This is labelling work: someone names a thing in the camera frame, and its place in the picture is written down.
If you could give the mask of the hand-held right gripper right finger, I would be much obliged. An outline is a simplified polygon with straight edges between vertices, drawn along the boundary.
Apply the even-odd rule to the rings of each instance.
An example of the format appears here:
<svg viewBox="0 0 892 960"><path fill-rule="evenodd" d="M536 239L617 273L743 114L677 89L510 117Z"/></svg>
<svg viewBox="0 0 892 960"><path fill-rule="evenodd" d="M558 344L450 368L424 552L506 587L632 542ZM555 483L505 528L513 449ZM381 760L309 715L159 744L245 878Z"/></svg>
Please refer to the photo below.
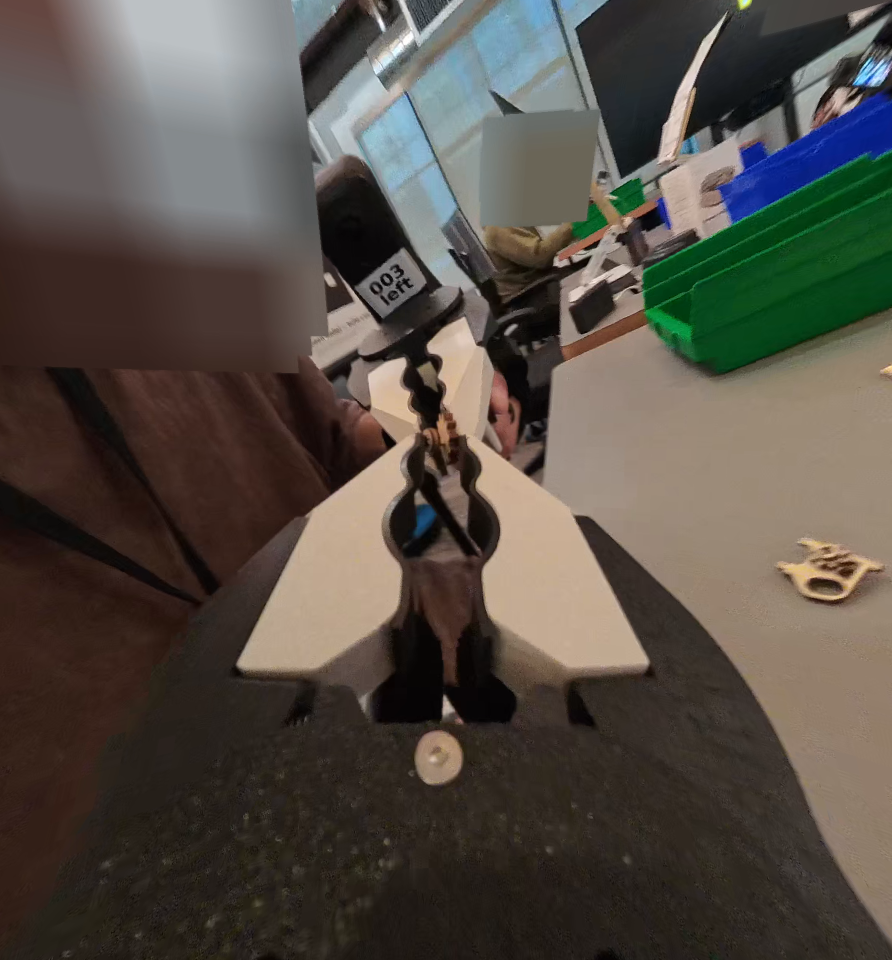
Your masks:
<svg viewBox="0 0 892 960"><path fill-rule="evenodd" d="M648 655L572 511L483 441L458 449L492 673L509 688L643 676Z"/></svg>

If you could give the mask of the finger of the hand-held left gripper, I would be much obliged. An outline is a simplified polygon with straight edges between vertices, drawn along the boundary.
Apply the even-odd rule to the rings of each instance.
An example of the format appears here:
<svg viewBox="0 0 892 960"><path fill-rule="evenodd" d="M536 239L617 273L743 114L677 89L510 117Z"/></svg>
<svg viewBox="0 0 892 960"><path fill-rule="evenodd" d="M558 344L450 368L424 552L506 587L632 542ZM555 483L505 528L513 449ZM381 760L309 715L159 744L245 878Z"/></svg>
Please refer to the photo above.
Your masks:
<svg viewBox="0 0 892 960"><path fill-rule="evenodd" d="M487 351L475 342L466 318L442 327L428 342L428 355L438 359L442 406L457 432L479 441L495 439L489 424L494 368Z"/></svg>
<svg viewBox="0 0 892 960"><path fill-rule="evenodd" d="M411 406L412 394L404 384L407 369L407 359L389 359L367 375L371 415L396 445L411 442L421 430L418 414Z"/></svg>

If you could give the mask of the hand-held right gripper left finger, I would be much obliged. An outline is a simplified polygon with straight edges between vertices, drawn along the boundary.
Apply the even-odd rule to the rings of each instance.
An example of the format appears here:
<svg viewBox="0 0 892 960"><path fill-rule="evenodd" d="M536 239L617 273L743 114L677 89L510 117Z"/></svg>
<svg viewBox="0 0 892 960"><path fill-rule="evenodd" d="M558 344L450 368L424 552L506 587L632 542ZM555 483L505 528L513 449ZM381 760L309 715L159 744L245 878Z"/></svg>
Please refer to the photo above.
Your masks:
<svg viewBox="0 0 892 960"><path fill-rule="evenodd" d="M363 699L391 676L402 569L384 519L413 444L400 441L307 514L236 661L244 677L346 687Z"/></svg>

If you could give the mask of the small wooden gear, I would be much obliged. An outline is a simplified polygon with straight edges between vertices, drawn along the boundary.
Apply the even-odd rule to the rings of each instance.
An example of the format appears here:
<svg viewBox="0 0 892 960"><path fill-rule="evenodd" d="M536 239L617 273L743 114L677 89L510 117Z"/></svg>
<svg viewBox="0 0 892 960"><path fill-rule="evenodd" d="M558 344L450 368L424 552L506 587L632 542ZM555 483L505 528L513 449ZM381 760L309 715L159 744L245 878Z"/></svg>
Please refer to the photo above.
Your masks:
<svg viewBox="0 0 892 960"><path fill-rule="evenodd" d="M424 469L438 477L448 477L458 466L463 435L455 415L444 406L435 416L418 413L417 422Z"/></svg>

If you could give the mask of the person's left forearm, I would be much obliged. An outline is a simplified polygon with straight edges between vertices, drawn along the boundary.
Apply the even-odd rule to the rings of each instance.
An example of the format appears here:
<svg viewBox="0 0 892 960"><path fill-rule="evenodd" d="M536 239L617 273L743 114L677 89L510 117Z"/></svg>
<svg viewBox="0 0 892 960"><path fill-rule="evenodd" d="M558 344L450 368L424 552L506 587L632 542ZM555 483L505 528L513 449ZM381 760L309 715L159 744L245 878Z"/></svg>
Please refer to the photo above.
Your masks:
<svg viewBox="0 0 892 960"><path fill-rule="evenodd" d="M300 357L292 387L297 430L332 493L388 452L383 428L356 401L340 398L310 357Z"/></svg>

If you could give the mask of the flat wooden model part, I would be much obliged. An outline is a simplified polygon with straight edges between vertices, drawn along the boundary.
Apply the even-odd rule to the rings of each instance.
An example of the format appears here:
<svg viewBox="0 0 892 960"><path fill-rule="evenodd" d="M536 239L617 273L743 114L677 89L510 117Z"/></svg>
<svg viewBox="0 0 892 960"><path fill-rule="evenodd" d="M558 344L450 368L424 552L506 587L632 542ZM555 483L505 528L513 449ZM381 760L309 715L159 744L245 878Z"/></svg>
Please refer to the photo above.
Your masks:
<svg viewBox="0 0 892 960"><path fill-rule="evenodd" d="M801 557L779 560L774 568L807 601L841 604L850 599L868 577L886 570L884 563L833 541L804 536L797 541L797 546Z"/></svg>

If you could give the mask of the person's left hand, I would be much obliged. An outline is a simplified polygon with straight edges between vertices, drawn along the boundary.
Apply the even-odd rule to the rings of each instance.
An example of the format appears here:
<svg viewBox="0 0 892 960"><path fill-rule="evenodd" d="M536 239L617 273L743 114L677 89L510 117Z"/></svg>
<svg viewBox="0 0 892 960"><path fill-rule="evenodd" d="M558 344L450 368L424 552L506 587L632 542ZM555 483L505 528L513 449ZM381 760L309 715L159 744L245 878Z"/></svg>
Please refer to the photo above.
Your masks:
<svg viewBox="0 0 892 960"><path fill-rule="evenodd" d="M507 379L495 370L490 393L488 423L496 439L496 450L509 461L519 444L522 404L510 391Z"/></svg>

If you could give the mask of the black office chair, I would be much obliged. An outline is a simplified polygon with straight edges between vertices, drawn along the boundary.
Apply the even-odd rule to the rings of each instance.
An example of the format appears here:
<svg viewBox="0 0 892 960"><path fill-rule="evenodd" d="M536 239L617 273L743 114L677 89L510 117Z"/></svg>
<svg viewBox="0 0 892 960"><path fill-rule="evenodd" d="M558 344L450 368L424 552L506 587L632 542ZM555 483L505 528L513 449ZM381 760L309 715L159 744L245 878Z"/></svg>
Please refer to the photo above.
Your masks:
<svg viewBox="0 0 892 960"><path fill-rule="evenodd" d="M523 388L528 399L547 394L553 370L562 362L560 281L541 278L511 302L504 302L494 277L478 270L468 254L452 247L448 252L489 306L482 343L494 368L510 387Z"/></svg>

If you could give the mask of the small black box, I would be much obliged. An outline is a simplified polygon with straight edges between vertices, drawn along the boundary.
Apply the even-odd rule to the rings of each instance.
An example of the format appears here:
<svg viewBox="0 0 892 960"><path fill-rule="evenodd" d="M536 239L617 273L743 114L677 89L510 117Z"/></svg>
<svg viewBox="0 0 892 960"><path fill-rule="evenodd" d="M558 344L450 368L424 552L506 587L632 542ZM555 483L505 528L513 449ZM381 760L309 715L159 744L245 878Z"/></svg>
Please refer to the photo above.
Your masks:
<svg viewBox="0 0 892 960"><path fill-rule="evenodd" d="M576 286L568 294L567 304L577 334L584 336L614 311L615 297L610 283L603 279Z"/></svg>

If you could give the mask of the white cardboard box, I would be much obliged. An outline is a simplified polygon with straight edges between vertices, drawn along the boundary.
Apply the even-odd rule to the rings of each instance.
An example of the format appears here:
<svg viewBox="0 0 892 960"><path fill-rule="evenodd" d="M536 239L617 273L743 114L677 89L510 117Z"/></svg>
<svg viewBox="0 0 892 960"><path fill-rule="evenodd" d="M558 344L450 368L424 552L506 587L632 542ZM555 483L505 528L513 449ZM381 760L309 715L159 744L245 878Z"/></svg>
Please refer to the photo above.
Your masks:
<svg viewBox="0 0 892 960"><path fill-rule="evenodd" d="M671 233L694 232L705 239L729 228L723 188L743 171L739 141L730 136L661 175L658 185Z"/></svg>

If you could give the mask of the large black monitor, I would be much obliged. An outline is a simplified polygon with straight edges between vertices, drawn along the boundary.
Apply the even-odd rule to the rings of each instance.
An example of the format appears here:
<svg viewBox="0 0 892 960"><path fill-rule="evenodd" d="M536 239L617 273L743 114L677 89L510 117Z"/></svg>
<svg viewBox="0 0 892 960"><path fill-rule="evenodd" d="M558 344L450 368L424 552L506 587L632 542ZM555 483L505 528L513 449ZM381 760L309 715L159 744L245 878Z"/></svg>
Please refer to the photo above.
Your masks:
<svg viewBox="0 0 892 960"><path fill-rule="evenodd" d="M613 157L627 176L657 160L663 126L703 40L688 133L703 129L812 58L812 30L764 34L767 10L736 2L611 1L577 27Z"/></svg>

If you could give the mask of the green plastic bin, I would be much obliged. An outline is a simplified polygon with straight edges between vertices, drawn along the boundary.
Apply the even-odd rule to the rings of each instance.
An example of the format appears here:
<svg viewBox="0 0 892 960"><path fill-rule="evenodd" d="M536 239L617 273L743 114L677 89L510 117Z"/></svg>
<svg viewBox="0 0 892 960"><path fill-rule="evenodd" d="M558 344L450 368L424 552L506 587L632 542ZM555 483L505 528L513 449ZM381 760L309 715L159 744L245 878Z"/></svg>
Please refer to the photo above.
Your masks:
<svg viewBox="0 0 892 960"><path fill-rule="evenodd" d="M720 375L892 308L892 150L644 270L660 342Z"/></svg>

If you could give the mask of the white paper sheet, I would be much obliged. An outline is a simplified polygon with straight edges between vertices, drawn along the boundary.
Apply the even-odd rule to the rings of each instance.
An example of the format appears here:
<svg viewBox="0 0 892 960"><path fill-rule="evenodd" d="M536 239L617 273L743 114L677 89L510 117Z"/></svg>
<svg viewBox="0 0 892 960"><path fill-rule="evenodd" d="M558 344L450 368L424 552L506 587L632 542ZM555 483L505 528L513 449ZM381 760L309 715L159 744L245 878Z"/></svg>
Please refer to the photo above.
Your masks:
<svg viewBox="0 0 892 960"><path fill-rule="evenodd" d="M719 18L699 43L692 60L675 91L668 116L660 132L656 162L661 169L674 165L686 139L686 130L697 94L697 83L703 66L722 30L733 17L732 8Z"/></svg>

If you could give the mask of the blue plastic bin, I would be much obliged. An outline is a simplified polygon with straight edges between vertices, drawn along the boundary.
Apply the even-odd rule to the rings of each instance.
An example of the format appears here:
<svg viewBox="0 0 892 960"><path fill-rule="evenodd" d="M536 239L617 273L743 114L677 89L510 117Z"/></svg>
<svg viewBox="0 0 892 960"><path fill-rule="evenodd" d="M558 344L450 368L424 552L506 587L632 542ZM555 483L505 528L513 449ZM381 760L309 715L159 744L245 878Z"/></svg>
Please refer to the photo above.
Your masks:
<svg viewBox="0 0 892 960"><path fill-rule="evenodd" d="M721 189L733 224L856 159L892 150L892 95L880 94L743 170Z"/></svg>

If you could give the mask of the silver ventilation duct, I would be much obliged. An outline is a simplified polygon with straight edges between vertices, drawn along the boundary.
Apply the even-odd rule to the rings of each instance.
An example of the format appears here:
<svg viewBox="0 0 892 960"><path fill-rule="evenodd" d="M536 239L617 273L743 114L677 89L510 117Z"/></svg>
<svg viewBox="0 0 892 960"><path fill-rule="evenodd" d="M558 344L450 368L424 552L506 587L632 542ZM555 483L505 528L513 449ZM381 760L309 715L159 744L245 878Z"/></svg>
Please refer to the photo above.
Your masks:
<svg viewBox="0 0 892 960"><path fill-rule="evenodd" d="M380 84L389 90L416 56L419 44L413 21L400 1L363 1L360 6L380 31L368 46L366 58Z"/></svg>

